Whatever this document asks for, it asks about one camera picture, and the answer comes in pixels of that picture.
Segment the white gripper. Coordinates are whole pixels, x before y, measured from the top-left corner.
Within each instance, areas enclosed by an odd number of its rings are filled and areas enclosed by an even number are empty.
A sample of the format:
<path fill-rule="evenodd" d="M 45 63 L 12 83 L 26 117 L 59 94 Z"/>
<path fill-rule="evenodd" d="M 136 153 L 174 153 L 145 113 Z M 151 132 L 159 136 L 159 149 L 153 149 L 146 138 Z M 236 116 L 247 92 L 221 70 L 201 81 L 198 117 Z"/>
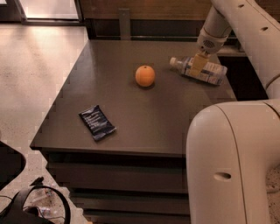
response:
<path fill-rule="evenodd" d="M 223 47 L 225 41 L 226 38 L 216 38 L 211 36 L 204 28 L 202 28 L 197 40 L 198 48 L 202 52 L 197 53 L 193 57 L 190 75 L 193 77 L 198 76 L 209 61 L 208 54 L 217 53 Z"/>

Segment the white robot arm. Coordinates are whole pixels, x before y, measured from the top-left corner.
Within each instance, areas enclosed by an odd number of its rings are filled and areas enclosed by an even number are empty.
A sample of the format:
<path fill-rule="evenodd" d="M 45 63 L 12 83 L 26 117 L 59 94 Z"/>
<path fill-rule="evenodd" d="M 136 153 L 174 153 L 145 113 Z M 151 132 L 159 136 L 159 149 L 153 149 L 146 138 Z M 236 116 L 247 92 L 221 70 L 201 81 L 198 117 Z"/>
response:
<path fill-rule="evenodd" d="M 255 0 L 211 0 L 201 39 L 230 27 L 267 93 L 201 110 L 186 139 L 191 224 L 270 224 L 266 174 L 280 163 L 279 23 Z"/>

